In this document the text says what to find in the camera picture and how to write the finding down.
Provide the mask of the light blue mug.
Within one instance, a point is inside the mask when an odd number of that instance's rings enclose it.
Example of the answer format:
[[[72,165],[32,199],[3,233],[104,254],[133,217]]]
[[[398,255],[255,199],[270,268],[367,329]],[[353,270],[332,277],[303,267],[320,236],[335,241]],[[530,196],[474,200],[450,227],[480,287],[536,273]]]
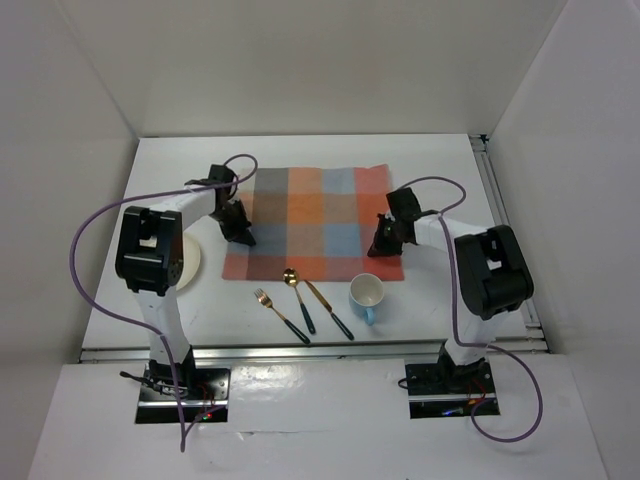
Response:
[[[375,275],[362,273],[354,277],[349,286],[349,304],[352,312],[368,326],[376,322],[376,311],[384,300],[383,282]]]

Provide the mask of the cream round plate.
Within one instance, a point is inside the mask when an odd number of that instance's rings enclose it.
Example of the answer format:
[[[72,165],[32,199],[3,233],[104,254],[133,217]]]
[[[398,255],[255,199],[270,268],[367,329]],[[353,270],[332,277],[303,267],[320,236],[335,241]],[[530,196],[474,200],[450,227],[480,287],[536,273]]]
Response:
[[[176,285],[177,291],[185,289],[195,279],[201,264],[201,248],[198,241],[189,234],[184,234],[182,239],[184,266]]]

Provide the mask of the gold spoon green handle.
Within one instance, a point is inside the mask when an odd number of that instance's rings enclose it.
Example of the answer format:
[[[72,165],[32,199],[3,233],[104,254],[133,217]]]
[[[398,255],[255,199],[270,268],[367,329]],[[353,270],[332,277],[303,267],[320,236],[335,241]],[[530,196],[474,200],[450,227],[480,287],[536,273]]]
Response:
[[[315,335],[316,334],[316,328],[315,325],[313,323],[313,320],[309,314],[308,309],[306,308],[306,305],[298,291],[298,284],[299,284],[299,275],[297,273],[297,271],[293,268],[287,268],[284,270],[283,272],[283,280],[284,282],[289,286],[292,287],[294,289],[294,292],[296,294],[296,298],[298,300],[300,309],[301,309],[301,313],[303,315],[307,330],[309,331],[309,333],[311,335]]]

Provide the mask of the gold fork green handle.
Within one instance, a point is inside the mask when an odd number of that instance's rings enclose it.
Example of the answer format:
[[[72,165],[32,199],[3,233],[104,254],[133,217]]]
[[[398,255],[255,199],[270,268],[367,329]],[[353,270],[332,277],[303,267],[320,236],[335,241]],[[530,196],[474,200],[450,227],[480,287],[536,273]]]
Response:
[[[295,326],[286,316],[284,316],[279,310],[277,310],[274,306],[272,299],[267,295],[267,293],[262,289],[256,289],[254,291],[254,296],[257,301],[264,306],[265,308],[273,311],[279,319],[287,326],[287,328],[305,345],[310,345],[311,341],[297,326]]]

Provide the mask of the checked orange blue cloth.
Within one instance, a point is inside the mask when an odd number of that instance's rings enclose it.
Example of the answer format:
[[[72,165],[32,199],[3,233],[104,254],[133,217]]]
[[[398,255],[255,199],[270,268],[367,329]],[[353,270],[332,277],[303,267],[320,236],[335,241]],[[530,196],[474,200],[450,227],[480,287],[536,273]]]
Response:
[[[238,190],[256,243],[229,244],[223,279],[279,281],[293,268],[320,282],[349,282],[361,273],[403,280],[400,258],[367,255],[390,189],[385,164],[258,169]]]

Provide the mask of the gold knife green handle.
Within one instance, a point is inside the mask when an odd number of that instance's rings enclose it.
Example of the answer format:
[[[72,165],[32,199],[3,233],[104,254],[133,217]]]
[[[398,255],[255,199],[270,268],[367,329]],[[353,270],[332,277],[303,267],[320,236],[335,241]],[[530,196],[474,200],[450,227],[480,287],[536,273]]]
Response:
[[[309,290],[313,293],[313,295],[316,297],[316,299],[320,302],[320,304],[327,310],[327,312],[329,313],[330,317],[332,318],[334,323],[338,326],[338,328],[341,330],[341,332],[345,335],[345,337],[350,341],[354,341],[355,337],[354,337],[353,333],[342,322],[342,320],[335,314],[335,312],[333,310],[333,307],[328,302],[328,300],[324,297],[324,295],[310,281],[305,280],[304,283],[309,288]]]

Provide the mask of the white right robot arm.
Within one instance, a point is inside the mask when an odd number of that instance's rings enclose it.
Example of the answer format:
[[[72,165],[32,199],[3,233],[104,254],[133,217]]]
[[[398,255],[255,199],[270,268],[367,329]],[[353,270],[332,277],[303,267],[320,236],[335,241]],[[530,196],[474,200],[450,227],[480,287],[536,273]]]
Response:
[[[406,244],[450,256],[456,321],[434,371],[422,378],[458,393],[479,375],[488,345],[507,315],[533,295],[532,276],[511,227],[478,227],[424,211],[409,187],[388,193],[386,199],[389,211],[378,216],[369,257],[400,256]]]

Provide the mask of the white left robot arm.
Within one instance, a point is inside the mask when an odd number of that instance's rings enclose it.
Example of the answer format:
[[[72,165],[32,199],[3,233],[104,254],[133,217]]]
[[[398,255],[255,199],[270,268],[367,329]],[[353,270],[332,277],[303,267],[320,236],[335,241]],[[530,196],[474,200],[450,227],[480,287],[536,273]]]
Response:
[[[242,201],[235,197],[237,179],[228,163],[213,164],[203,179],[186,183],[187,192],[152,207],[130,206],[122,218],[115,270],[133,293],[149,333],[150,380],[161,382],[176,399],[196,390],[193,348],[183,330],[177,284],[185,268],[183,233],[203,217],[217,221],[224,239],[253,247]]]

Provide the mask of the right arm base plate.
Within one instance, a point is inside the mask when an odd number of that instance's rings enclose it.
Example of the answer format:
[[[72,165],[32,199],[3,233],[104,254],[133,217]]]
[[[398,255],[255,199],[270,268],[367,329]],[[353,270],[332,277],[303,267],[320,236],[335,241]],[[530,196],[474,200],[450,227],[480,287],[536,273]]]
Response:
[[[398,386],[408,394],[411,419],[499,416],[500,407],[491,367],[484,362],[476,373],[446,383],[436,363],[406,364]]]

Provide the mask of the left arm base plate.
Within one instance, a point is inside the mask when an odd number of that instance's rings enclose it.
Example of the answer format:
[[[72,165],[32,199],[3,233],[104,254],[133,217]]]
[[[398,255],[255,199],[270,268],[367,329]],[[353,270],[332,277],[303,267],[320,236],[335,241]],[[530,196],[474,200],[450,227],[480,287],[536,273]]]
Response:
[[[231,371],[228,368],[203,368],[191,388],[180,387],[186,425],[227,422],[230,378]],[[148,366],[145,366],[142,375],[134,379],[140,383],[135,423],[178,424],[173,385],[152,380]]]

